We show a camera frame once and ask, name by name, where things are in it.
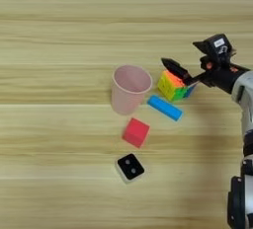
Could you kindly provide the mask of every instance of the red cube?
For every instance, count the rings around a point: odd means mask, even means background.
[[[148,130],[149,125],[132,118],[126,127],[123,139],[139,148],[143,144]]]

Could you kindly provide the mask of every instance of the colorful cube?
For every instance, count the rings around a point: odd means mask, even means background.
[[[195,85],[187,87],[182,79],[165,70],[158,82],[158,88],[167,100],[176,101],[188,98],[192,94]]]

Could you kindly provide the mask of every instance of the black button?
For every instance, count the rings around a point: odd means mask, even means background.
[[[133,154],[128,154],[118,160],[118,165],[128,180],[133,180],[144,173],[143,167]]]

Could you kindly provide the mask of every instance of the pink cup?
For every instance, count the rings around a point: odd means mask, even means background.
[[[141,67],[125,65],[116,69],[112,84],[112,107],[120,115],[130,115],[152,87],[151,76]]]

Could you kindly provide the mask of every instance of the wooden table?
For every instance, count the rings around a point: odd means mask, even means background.
[[[140,150],[110,106],[116,66],[156,83],[167,56],[197,74],[192,41],[216,33],[253,68],[253,0],[0,0],[0,228],[227,228],[239,106],[203,85],[179,122],[143,104]],[[130,152],[146,173],[125,185],[115,162]]]

